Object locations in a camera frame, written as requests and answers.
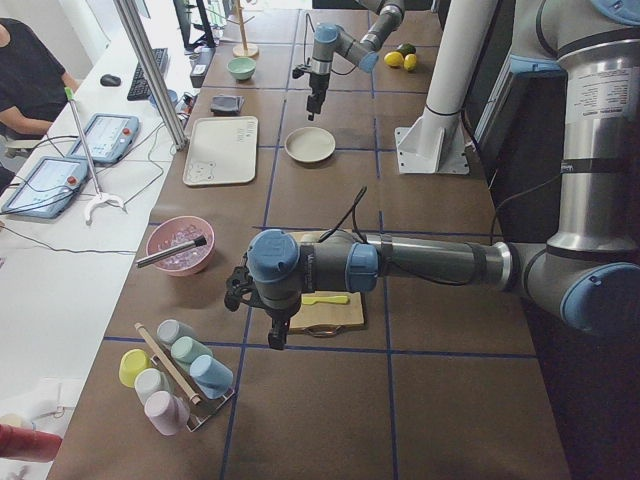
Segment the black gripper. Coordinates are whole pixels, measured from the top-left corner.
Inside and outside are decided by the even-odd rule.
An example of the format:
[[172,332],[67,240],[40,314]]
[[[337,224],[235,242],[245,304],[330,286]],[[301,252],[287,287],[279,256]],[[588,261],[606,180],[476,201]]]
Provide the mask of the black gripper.
[[271,329],[268,333],[269,346],[271,349],[284,350],[287,343],[290,321],[295,315],[295,312],[292,309],[268,309],[267,314],[271,318]]
[[326,92],[329,87],[329,75],[310,73],[309,86],[311,94],[307,97],[306,110],[308,112],[307,119],[313,121],[319,118],[321,108],[326,98]]

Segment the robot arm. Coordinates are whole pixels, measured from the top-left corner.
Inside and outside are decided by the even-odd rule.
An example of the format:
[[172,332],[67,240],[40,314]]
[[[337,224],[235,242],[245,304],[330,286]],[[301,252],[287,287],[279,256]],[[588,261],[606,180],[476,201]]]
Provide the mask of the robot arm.
[[[357,1],[379,15],[361,41],[342,27],[320,24],[309,64],[309,119],[324,102],[338,54],[370,72],[383,42],[401,24],[401,1]],[[437,173],[444,166],[457,115],[497,1],[451,1],[423,114],[396,129],[401,173]],[[639,139],[639,1],[516,1],[511,71],[568,75],[558,231],[546,244],[452,243],[367,235],[355,207],[314,239],[296,241],[279,229],[259,233],[226,282],[225,305],[264,309],[269,346],[282,350],[303,293],[367,292],[384,276],[434,283],[495,285],[513,291],[578,330],[617,336],[639,329],[639,266],[623,261],[638,246],[625,227],[629,174]]]
[[309,121],[321,113],[329,89],[334,56],[339,55],[354,67],[371,73],[378,61],[379,50],[404,20],[404,1],[357,1],[357,4],[378,16],[368,31],[357,39],[338,24],[319,23],[315,27],[310,59],[296,68],[300,75],[309,75],[311,93],[306,102]]

